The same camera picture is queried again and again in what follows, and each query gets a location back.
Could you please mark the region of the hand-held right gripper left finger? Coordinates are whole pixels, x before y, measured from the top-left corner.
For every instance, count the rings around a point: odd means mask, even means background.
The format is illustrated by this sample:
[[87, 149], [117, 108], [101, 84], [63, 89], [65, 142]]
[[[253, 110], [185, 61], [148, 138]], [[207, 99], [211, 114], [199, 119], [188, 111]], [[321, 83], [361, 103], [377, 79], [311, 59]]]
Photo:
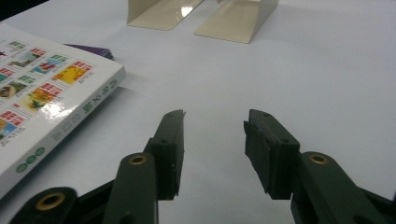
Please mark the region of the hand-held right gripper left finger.
[[158, 224], [158, 202], [178, 195], [184, 159], [181, 109], [166, 113], [144, 150], [120, 162], [102, 224]]

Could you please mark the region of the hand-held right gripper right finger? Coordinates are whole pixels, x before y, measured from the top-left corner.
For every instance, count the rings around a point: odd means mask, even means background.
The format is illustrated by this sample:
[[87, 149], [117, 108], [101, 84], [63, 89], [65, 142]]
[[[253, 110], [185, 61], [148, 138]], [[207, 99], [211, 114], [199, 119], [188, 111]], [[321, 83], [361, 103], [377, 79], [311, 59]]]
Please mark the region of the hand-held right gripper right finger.
[[272, 115], [251, 109], [244, 130], [264, 192], [289, 200], [296, 224], [389, 224], [389, 200], [358, 187], [332, 157], [302, 153]]

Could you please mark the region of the purple magazine with blue spine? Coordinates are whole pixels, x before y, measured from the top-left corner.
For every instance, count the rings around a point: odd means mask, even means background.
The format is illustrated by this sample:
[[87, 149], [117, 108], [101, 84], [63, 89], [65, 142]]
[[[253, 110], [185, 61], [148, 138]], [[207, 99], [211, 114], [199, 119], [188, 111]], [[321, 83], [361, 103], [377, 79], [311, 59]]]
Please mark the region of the purple magazine with blue spine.
[[101, 57], [107, 58], [109, 60], [114, 59], [114, 56], [110, 49], [98, 48], [98, 47], [92, 47], [92, 46], [75, 45], [75, 44], [68, 44], [68, 47], [74, 48], [74, 49], [79, 49], [80, 53], [78, 55], [82, 56], [83, 58], [86, 58], [90, 54], [95, 54], [97, 56], [101, 56]]

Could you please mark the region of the wooden book rack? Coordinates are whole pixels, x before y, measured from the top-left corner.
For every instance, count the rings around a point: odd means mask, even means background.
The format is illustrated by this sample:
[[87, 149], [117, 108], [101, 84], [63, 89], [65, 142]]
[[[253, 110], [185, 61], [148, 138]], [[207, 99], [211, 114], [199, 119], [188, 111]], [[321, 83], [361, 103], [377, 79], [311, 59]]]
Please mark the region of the wooden book rack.
[[[127, 24], [169, 31], [205, 0], [128, 0]], [[194, 33], [248, 44], [278, 6], [279, 0], [214, 0], [220, 7]]]

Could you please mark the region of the white paper sheet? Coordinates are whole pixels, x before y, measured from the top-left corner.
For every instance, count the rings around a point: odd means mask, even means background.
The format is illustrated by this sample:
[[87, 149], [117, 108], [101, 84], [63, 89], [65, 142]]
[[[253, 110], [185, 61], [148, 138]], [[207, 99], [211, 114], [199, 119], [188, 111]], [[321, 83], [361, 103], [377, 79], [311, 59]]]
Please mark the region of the white paper sheet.
[[126, 0], [49, 0], [8, 20], [58, 43], [108, 48], [127, 76], [8, 196], [0, 224], [43, 189], [86, 193], [143, 150], [163, 115], [185, 113], [180, 192], [160, 224], [294, 224], [245, 155], [250, 109], [304, 151], [333, 157], [360, 187], [396, 194], [396, 0], [279, 0], [247, 44], [195, 30], [205, 0], [169, 31], [130, 27]]

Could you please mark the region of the black curtain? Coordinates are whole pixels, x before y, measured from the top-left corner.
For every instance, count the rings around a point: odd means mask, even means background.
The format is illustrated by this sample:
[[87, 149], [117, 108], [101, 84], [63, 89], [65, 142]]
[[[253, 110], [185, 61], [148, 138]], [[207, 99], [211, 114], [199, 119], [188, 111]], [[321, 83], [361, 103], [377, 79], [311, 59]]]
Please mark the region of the black curtain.
[[48, 0], [0, 0], [0, 21], [47, 1]]

